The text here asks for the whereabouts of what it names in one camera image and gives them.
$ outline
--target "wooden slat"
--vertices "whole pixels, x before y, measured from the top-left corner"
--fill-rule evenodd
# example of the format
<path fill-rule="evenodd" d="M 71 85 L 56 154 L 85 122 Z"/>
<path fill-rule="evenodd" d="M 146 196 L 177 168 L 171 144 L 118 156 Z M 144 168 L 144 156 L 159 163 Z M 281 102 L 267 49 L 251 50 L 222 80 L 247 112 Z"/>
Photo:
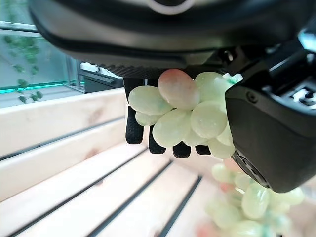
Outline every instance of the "wooden slat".
<path fill-rule="evenodd" d="M 0 109 L 0 157 L 124 113 L 123 88 Z"/>
<path fill-rule="evenodd" d="M 123 142 L 124 124 L 120 119 L 0 161 L 0 201 Z"/>
<path fill-rule="evenodd" d="M 152 237 L 160 232 L 188 193 L 197 174 L 172 164 L 98 237 Z"/>
<path fill-rule="evenodd" d="M 167 237 L 195 237 L 197 226 L 201 222 L 211 220 L 205 212 L 205 208 L 217 194 L 218 186 L 203 178 L 171 227 Z"/>
<path fill-rule="evenodd" d="M 144 148 L 125 143 L 115 146 L 1 202 L 0 236 L 6 236 L 33 221 Z"/>
<path fill-rule="evenodd" d="M 18 236 L 87 236 L 168 163 L 162 156 L 142 153 Z"/>

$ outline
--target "pink grape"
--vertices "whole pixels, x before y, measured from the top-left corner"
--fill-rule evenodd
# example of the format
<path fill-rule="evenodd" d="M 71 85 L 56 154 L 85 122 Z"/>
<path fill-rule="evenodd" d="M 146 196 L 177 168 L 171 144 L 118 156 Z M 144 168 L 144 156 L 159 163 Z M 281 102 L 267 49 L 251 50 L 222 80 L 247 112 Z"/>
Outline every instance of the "pink grape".
<path fill-rule="evenodd" d="M 158 80 L 162 97 L 173 107 L 192 110 L 200 101 L 198 87 L 192 78 L 179 69 L 169 69 Z"/>

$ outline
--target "glass window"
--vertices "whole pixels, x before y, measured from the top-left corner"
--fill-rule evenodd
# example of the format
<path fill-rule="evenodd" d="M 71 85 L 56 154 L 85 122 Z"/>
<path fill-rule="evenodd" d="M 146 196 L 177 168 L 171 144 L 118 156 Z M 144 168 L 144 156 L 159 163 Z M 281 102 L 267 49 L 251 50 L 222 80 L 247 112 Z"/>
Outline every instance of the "glass window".
<path fill-rule="evenodd" d="M 0 21 L 33 24 L 27 0 L 0 0 Z"/>

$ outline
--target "green plant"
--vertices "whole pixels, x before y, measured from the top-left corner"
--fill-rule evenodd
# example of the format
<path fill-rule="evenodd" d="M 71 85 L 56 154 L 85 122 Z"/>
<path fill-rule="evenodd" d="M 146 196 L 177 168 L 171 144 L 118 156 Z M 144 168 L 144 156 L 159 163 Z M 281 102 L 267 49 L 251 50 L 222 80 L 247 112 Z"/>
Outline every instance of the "green plant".
<path fill-rule="evenodd" d="M 16 7 L 25 6 L 27 1 L 25 0 L 5 0 L 4 8 L 8 19 L 11 24 L 17 21 Z M 16 92 L 23 94 L 18 97 L 18 99 L 26 104 L 27 100 L 32 99 L 34 102 L 43 98 L 43 94 L 39 91 L 35 93 L 26 92 L 29 83 L 28 80 L 32 80 L 34 76 L 39 72 L 39 67 L 37 66 L 37 55 L 40 53 L 40 48 L 38 47 L 38 40 L 40 37 L 26 37 L 26 36 L 16 36 L 16 35 L 6 35 L 3 36 L 3 41 L 8 46 L 9 55 L 12 58 L 23 58 L 23 64 L 12 64 L 3 55 L 0 55 L 5 62 L 11 65 L 17 73 L 23 74 L 27 77 L 26 79 L 19 79 L 18 87 Z"/>

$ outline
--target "grape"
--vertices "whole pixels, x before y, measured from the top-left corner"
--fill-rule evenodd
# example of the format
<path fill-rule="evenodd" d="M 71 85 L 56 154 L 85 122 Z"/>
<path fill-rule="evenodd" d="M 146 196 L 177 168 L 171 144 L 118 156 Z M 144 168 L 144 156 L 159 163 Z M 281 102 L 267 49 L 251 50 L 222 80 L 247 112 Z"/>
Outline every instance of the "grape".
<path fill-rule="evenodd" d="M 241 201 L 243 197 L 243 193 L 240 191 L 233 189 L 228 191 L 227 193 L 227 200 L 231 205 L 234 205 L 236 207 L 241 207 Z"/>
<path fill-rule="evenodd" d="M 163 115 L 154 125 L 154 140 L 162 147 L 180 143 L 190 132 L 190 113 L 176 109 Z"/>
<path fill-rule="evenodd" d="M 265 216 L 265 221 L 271 225 L 271 227 L 278 233 L 284 234 L 289 232 L 291 229 L 291 220 L 283 214 L 278 214 L 274 212 L 267 212 Z"/>
<path fill-rule="evenodd" d="M 212 155 L 219 159 L 229 158 L 235 152 L 234 146 L 226 146 L 220 143 L 217 139 L 210 139 L 208 141 L 208 147 L 212 152 Z"/>
<path fill-rule="evenodd" d="M 234 175 L 223 164 L 216 164 L 212 167 L 212 175 L 215 180 L 223 183 L 232 183 Z"/>
<path fill-rule="evenodd" d="M 231 129 L 230 129 L 228 123 L 227 123 L 224 131 L 220 135 L 218 135 L 218 137 L 216 139 L 226 146 L 233 146 L 234 145 L 232 132 L 231 132 Z"/>
<path fill-rule="evenodd" d="M 247 190 L 251 182 L 252 182 L 252 179 L 244 173 L 239 173 L 234 178 L 234 184 L 236 185 L 236 187 L 244 191 Z"/>
<path fill-rule="evenodd" d="M 233 190 L 235 186 L 229 183 L 220 183 L 220 188 L 223 192 L 227 193 L 230 190 Z"/>
<path fill-rule="evenodd" d="M 213 223 L 205 223 L 197 228 L 197 237 L 220 237 L 218 229 Z"/>
<path fill-rule="evenodd" d="M 262 237 L 262 225 L 258 222 L 244 220 L 230 229 L 230 237 Z"/>
<path fill-rule="evenodd" d="M 198 87 L 192 78 L 179 69 L 169 69 L 158 80 L 162 97 L 173 107 L 192 110 L 200 101 Z"/>
<path fill-rule="evenodd" d="M 249 185 L 242 197 L 241 206 L 250 219 L 261 218 L 269 204 L 269 191 L 258 183 Z"/>
<path fill-rule="evenodd" d="M 270 206 L 277 206 L 279 203 L 287 203 L 289 205 L 299 205 L 304 200 L 304 194 L 301 188 L 295 188 L 287 193 L 278 194 L 270 191 Z"/>
<path fill-rule="evenodd" d="M 290 211 L 290 208 L 291 206 L 285 202 L 280 202 L 270 207 L 271 211 L 275 213 L 282 213 L 282 214 L 288 213 Z"/>
<path fill-rule="evenodd" d="M 147 115 L 163 115 L 172 109 L 160 95 L 158 88 L 144 85 L 134 88 L 128 97 L 131 107 Z"/>
<path fill-rule="evenodd" d="M 224 159 L 224 165 L 226 166 L 227 169 L 233 172 L 243 172 L 243 170 L 232 158 Z"/>
<path fill-rule="evenodd" d="M 200 137 L 215 138 L 224 131 L 226 124 L 227 116 L 218 103 L 206 101 L 192 111 L 191 126 Z"/>
<path fill-rule="evenodd" d="M 135 115 L 137 123 L 141 126 L 154 125 L 160 117 L 161 115 L 147 115 L 139 111 L 136 111 L 136 115 Z"/>
<path fill-rule="evenodd" d="M 215 72 L 200 73 L 194 82 L 200 91 L 201 102 L 217 101 L 221 104 L 225 103 L 225 92 L 232 86 L 222 75 Z"/>
<path fill-rule="evenodd" d="M 207 138 L 198 136 L 192 129 L 190 133 L 187 135 L 187 137 L 183 139 L 183 142 L 189 147 L 195 147 L 206 141 Z"/>
<path fill-rule="evenodd" d="M 239 210 L 233 205 L 219 206 L 213 216 L 214 223 L 221 229 L 227 229 L 241 220 Z"/>
<path fill-rule="evenodd" d="M 226 205 L 222 200 L 212 200 L 206 207 L 206 212 L 210 216 L 214 216 L 217 209 L 223 205 Z"/>
<path fill-rule="evenodd" d="M 264 225 L 262 228 L 262 237 L 276 237 L 276 232 L 269 225 Z"/>
<path fill-rule="evenodd" d="M 305 196 L 301 188 L 295 188 L 287 193 L 281 194 L 283 201 L 296 206 L 303 202 Z"/>

